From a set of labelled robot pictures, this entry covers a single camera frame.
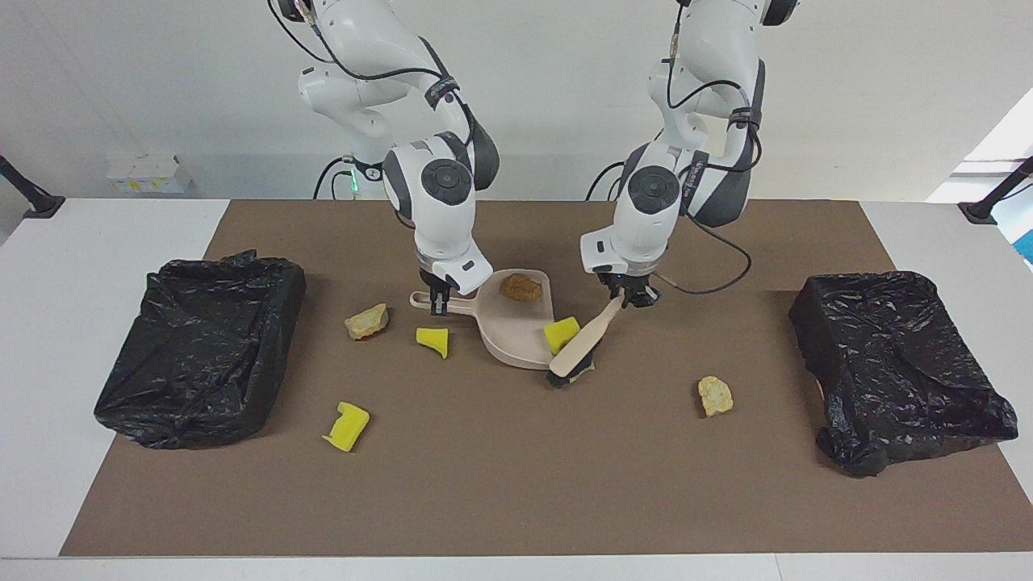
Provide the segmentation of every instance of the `wooden brush handle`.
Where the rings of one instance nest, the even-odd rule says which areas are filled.
[[[577,367],[577,364],[588,357],[588,354],[592,353],[592,349],[602,340],[602,336],[606,334],[606,329],[609,328],[609,322],[614,320],[617,313],[621,311],[623,304],[623,294],[611,301],[602,313],[586,325],[581,330],[581,333],[577,333],[567,343],[567,346],[563,347],[560,355],[553,359],[553,363],[549,365],[549,370],[559,377],[570,375],[570,372]]]

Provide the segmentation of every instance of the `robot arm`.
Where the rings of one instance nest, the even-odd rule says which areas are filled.
[[[742,214],[758,153],[765,81],[754,35],[761,24],[785,22],[796,0],[680,3],[685,17],[671,39],[670,58],[653,68],[649,81],[664,130],[625,162],[614,224],[582,238],[585,270],[598,274],[612,297],[625,289],[636,307],[659,299],[650,276],[680,216],[721,226]],[[721,155],[702,151],[709,135],[699,115],[728,120]]]
[[[472,232],[474,192],[489,187],[499,170],[494,142],[431,44],[398,21],[387,0],[280,0],[280,7],[288,20],[312,26],[337,65],[303,72],[303,97],[350,137],[359,192],[386,190],[395,210],[414,225],[432,312],[446,314],[452,289],[469,295],[493,272]],[[396,147],[385,120],[370,108],[411,89],[446,130]]]

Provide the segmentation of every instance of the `white table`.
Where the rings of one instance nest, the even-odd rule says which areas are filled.
[[[969,581],[1033,577],[1033,553],[523,558],[63,559],[61,545],[112,442],[92,416],[145,275],[200,258],[222,201],[69,200],[0,246],[0,579],[564,579]],[[962,335],[1020,419],[1033,273],[1000,232],[953,206],[864,204],[899,269],[936,281]],[[81,389],[97,386],[97,389]],[[1033,438],[1002,446],[1027,494]]]

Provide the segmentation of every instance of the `beige dustpan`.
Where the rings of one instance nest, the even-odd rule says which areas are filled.
[[[541,300],[522,303],[503,295],[502,282],[514,274],[540,282]],[[413,293],[409,304],[430,310],[431,297],[427,293]],[[553,353],[543,330],[555,323],[555,318],[553,293],[545,273],[518,269],[499,271],[480,286],[473,299],[451,299],[448,311],[476,318],[484,346],[502,363],[521,369],[549,369]]]

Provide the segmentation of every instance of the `brown mat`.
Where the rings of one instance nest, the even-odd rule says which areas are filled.
[[[488,203],[496,268],[544,270],[558,316],[606,302],[577,237],[606,205]],[[996,447],[852,480],[818,452],[821,411],[786,313],[812,274],[885,271],[856,204],[755,202],[724,230],[754,253],[740,286],[661,286],[619,315],[599,369],[565,392],[496,363],[456,317],[452,357],[414,344],[442,325],[406,304],[411,235],[384,204],[233,202],[208,252],[305,267],[309,295],[267,429],[222,450],[152,452],[117,438],[62,554],[74,556],[565,555],[1033,550],[1033,508]],[[689,223],[664,265],[694,286],[741,266]],[[348,340],[380,301],[390,330]],[[695,381],[735,410],[701,420]],[[320,439],[338,401],[374,415],[356,453]]]

